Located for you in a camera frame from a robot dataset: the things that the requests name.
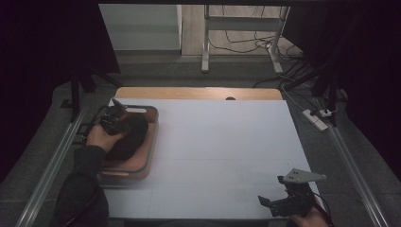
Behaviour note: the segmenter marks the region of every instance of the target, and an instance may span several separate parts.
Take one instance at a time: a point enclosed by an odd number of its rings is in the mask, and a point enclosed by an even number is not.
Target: cable
[[[213,46],[214,48],[216,48],[216,49],[228,50],[228,51],[232,51],[232,52],[240,53],[240,54],[250,53],[250,52],[253,52],[254,50],[260,48],[260,46],[257,46],[255,49],[245,50],[245,51],[238,51],[238,50],[233,50],[233,49],[229,49],[229,48],[225,48],[225,47],[215,46],[215,45],[212,44],[212,42],[210,41],[210,39],[208,39],[208,41],[209,41],[209,44],[212,45],[212,46]]]
[[[292,97],[287,93],[286,89],[284,89],[284,85],[281,87],[283,89],[283,92],[286,93],[286,95],[288,96],[288,98],[299,108],[301,108],[301,110],[306,110],[304,107],[302,107],[301,105],[299,105],[297,102],[295,102]]]

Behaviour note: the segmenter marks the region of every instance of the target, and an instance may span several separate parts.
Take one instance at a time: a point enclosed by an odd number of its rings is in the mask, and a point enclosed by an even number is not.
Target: hand
[[[86,146],[99,146],[109,152],[114,144],[125,136],[124,133],[119,133],[117,135],[109,135],[104,131],[103,127],[96,125],[94,126],[88,134],[88,139],[86,140]]]
[[[328,227],[323,215],[316,208],[312,208],[306,217],[302,218],[297,215],[289,216],[289,219],[295,222],[298,227]]]

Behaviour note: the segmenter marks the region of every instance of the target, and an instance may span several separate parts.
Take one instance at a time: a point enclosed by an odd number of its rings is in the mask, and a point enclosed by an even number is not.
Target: white table
[[[272,218],[257,196],[286,198],[277,176],[310,171],[283,100],[118,100],[156,107],[159,132],[147,178],[101,182],[111,218]]]

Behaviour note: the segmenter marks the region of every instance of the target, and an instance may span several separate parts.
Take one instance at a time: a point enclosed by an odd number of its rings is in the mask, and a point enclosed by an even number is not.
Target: metal frame
[[[78,131],[80,122],[82,121],[84,115],[87,112],[87,105],[84,105],[82,110],[78,113],[78,116],[75,122],[70,123],[68,125],[67,130],[65,131],[59,146],[54,152],[52,158],[50,159],[44,174],[39,180],[38,184],[30,196],[26,207],[24,208],[23,213],[19,217],[15,226],[32,226],[36,217],[38,216],[39,211],[44,203],[44,199],[47,196],[47,193],[59,172],[60,166],[64,160],[65,154],[71,146],[71,143],[74,140],[74,137]]]
[[[201,59],[202,73],[209,72],[209,31],[210,30],[237,30],[237,31],[275,31],[274,39],[269,47],[269,54],[274,71],[283,74],[283,68],[275,53],[277,44],[286,22],[288,7],[282,7],[279,18],[250,18],[211,16],[209,5],[204,6],[204,39]]]

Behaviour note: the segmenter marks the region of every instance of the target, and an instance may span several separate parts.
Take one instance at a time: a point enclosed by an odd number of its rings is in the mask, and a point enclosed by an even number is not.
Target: wooden tray
[[[150,172],[153,148],[158,130],[159,112],[151,106],[127,106],[129,112],[144,112],[148,133],[144,143],[127,161],[103,161],[99,175],[103,178],[144,179]]]

